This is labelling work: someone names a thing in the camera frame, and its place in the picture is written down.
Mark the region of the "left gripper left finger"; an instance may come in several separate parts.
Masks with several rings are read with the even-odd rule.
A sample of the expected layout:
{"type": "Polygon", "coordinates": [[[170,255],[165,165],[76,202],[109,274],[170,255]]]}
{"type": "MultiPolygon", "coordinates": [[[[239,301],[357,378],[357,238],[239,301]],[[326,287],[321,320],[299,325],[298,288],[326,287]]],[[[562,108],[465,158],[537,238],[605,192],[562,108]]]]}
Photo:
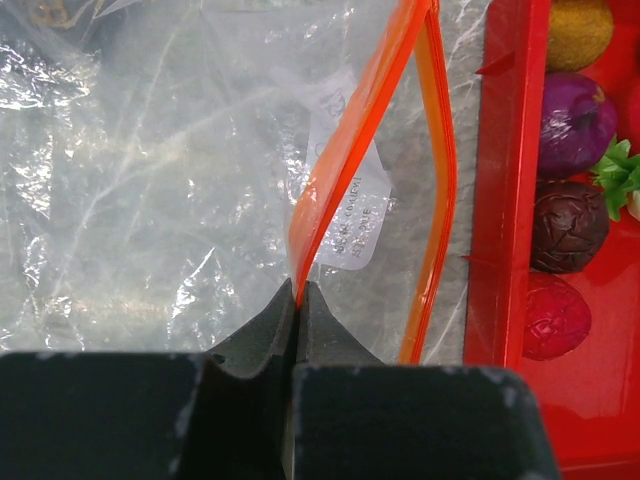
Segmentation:
{"type": "Polygon", "coordinates": [[[5,479],[281,479],[297,314],[284,283],[201,353],[1,358],[5,479]]]}

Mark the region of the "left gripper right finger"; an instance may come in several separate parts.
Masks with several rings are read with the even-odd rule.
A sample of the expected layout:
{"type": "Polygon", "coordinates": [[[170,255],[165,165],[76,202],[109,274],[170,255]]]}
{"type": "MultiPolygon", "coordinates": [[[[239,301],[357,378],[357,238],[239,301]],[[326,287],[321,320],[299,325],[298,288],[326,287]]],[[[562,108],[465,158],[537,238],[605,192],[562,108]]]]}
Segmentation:
{"type": "Polygon", "coordinates": [[[309,284],[293,372],[297,479],[554,479],[537,401],[496,367],[381,363],[309,284]]]}

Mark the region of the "clear zip bag orange zipper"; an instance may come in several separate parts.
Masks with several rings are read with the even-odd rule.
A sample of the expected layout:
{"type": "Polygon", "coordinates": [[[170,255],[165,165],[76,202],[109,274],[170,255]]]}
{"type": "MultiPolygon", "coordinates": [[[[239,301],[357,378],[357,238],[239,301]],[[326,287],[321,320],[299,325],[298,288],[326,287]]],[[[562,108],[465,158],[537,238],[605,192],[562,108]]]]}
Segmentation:
{"type": "Polygon", "coordinates": [[[297,276],[395,1],[145,1],[98,49],[1,21],[1,349],[204,351],[297,276]]]}

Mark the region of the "white radish with leaves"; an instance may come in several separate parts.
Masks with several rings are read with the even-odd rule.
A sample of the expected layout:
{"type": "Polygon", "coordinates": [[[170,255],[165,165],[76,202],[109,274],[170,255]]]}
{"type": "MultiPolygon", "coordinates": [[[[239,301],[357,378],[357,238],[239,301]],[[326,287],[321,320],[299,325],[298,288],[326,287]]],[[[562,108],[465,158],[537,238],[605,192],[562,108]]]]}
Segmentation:
{"type": "Polygon", "coordinates": [[[619,222],[623,209],[639,220],[639,155],[631,154],[629,140],[614,136],[590,174],[592,183],[602,189],[611,220],[619,222]]]}

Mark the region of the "red wrinkled fruit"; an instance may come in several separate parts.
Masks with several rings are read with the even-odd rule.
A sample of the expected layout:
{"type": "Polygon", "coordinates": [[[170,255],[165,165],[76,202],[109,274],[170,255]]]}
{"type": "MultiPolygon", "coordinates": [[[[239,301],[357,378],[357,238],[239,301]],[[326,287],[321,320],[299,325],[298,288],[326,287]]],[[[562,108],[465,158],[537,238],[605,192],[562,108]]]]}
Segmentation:
{"type": "Polygon", "coordinates": [[[591,331],[586,301],[563,279],[530,272],[522,354],[536,361],[561,357],[580,346],[591,331]]]}

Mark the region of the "red plastic bin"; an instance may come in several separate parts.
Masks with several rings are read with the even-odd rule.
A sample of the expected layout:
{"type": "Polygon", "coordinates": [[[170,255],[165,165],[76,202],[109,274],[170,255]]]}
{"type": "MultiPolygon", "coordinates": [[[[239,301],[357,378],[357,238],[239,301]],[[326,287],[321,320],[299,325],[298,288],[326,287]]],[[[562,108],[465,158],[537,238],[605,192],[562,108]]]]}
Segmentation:
{"type": "Polygon", "coordinates": [[[636,220],[613,223],[595,259],[568,277],[593,315],[586,340],[550,361],[522,354],[549,12],[547,1],[494,1],[487,11],[463,358],[525,379],[565,478],[635,479],[636,220]]]}

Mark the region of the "dark maroon passion fruit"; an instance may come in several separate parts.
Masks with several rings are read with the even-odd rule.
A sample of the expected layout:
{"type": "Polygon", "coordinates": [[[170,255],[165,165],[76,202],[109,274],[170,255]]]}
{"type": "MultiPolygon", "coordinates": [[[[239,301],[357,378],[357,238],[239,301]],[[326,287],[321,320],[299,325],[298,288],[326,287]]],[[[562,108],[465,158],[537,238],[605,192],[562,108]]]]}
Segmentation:
{"type": "Polygon", "coordinates": [[[603,195],[574,181],[536,188],[530,265],[552,274],[582,271],[602,248],[610,230],[603,195]]]}

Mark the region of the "purple onion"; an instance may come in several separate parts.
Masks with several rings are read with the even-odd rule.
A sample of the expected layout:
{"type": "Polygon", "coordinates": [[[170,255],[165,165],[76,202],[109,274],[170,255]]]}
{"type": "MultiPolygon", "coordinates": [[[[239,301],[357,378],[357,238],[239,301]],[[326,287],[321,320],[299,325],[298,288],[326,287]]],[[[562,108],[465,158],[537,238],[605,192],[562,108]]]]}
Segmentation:
{"type": "Polygon", "coordinates": [[[613,102],[594,80],[557,72],[544,78],[537,173],[566,179],[595,166],[616,133],[613,102]]]}

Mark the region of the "red apple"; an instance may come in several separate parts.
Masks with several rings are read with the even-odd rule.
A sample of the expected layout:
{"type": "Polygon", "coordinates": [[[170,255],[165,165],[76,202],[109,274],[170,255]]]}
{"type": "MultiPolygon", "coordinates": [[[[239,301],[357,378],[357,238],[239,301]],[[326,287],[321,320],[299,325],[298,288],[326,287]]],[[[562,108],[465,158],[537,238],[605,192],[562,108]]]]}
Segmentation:
{"type": "Polygon", "coordinates": [[[634,79],[620,97],[618,103],[618,138],[630,142],[630,152],[638,154],[640,149],[640,86],[634,79]]]}

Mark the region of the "brown kiwi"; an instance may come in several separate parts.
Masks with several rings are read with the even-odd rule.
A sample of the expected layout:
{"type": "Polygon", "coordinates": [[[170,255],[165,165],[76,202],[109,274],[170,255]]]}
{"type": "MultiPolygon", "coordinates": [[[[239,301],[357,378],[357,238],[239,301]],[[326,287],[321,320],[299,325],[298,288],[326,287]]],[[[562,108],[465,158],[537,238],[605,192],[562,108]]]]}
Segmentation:
{"type": "Polygon", "coordinates": [[[577,72],[593,64],[614,33],[611,8],[602,0],[551,2],[547,72],[577,72]]]}

